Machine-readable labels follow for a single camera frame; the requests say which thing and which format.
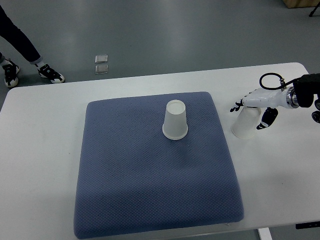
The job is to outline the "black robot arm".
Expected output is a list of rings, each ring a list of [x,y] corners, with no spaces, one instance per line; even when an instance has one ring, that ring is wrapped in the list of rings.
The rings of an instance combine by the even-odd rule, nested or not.
[[[289,103],[292,107],[309,108],[314,104],[316,111],[311,114],[316,123],[320,123],[320,74],[305,74],[293,79],[289,84],[293,88],[289,92]]]

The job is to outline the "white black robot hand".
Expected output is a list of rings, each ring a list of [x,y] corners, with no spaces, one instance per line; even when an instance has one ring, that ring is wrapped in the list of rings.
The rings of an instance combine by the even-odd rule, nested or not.
[[[240,101],[237,101],[230,109],[230,112],[237,112],[241,107],[266,108],[260,124],[256,127],[257,130],[262,130],[274,123],[278,116],[277,107],[279,106],[286,109],[296,109],[299,107],[293,87],[286,88],[285,90],[258,88],[249,92]]]

